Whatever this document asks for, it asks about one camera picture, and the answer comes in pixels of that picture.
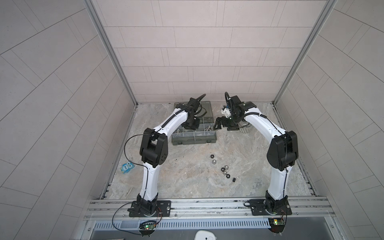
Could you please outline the grey compartment organizer box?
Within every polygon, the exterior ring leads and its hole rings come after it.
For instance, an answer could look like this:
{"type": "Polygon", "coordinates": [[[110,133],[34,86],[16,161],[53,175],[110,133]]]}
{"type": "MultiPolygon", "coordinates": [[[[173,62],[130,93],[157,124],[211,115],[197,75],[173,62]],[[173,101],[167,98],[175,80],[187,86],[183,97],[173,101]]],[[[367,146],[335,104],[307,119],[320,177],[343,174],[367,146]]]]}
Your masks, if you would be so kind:
{"type": "Polygon", "coordinates": [[[207,113],[200,118],[200,125],[197,130],[189,130],[180,126],[172,134],[171,142],[174,146],[177,145],[194,145],[194,144],[207,144],[216,143],[217,134],[214,130],[214,115],[210,101],[201,102],[203,110],[198,113],[198,116],[207,111],[207,113]]]}

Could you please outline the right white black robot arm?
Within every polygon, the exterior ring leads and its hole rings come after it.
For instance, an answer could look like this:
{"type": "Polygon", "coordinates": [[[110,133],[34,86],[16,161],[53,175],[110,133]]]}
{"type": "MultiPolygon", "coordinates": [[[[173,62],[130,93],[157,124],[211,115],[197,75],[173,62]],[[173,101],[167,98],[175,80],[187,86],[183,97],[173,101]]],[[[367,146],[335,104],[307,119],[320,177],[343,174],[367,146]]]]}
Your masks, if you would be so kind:
{"type": "Polygon", "coordinates": [[[242,102],[238,96],[225,93],[226,105],[222,108],[223,117],[217,118],[214,129],[227,128],[229,131],[255,127],[270,142],[267,160],[272,166],[271,181],[266,191],[261,212],[270,215],[290,215],[292,213],[286,195],[289,174],[299,157],[298,137],[293,131],[275,125],[261,113],[252,102],[242,102]]]}

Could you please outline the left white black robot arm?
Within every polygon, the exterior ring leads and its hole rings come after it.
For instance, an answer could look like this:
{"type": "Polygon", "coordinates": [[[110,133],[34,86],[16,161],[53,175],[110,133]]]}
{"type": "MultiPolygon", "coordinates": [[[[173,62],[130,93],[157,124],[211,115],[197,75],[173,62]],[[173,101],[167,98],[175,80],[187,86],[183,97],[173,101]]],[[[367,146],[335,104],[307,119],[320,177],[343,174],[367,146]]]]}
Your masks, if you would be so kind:
{"type": "Polygon", "coordinates": [[[199,113],[200,101],[206,96],[190,98],[187,104],[180,103],[172,114],[157,127],[144,131],[140,147],[140,155],[144,163],[143,185],[137,196],[139,212],[145,216],[152,216],[157,211],[158,179],[162,164],[167,159],[169,148],[168,138],[179,126],[196,130],[200,120],[196,116],[199,113]]]}

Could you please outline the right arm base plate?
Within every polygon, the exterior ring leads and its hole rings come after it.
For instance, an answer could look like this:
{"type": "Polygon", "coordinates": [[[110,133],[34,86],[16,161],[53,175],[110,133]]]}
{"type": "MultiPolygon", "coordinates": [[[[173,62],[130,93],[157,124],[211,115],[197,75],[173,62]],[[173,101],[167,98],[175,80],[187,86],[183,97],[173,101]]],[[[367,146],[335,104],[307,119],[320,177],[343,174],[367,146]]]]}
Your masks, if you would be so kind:
{"type": "Polygon", "coordinates": [[[253,216],[292,215],[291,206],[287,199],[278,201],[275,201],[274,199],[253,199],[244,202],[244,206],[251,209],[253,216]]]}

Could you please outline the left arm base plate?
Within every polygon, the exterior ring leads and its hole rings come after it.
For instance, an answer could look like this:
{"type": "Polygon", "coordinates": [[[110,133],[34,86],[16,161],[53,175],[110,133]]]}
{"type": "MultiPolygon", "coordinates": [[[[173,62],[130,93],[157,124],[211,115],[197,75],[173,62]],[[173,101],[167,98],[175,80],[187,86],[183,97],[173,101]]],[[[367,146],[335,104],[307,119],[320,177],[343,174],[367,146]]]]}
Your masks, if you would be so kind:
{"type": "Polygon", "coordinates": [[[169,217],[171,201],[134,201],[128,209],[129,217],[169,217]]]}

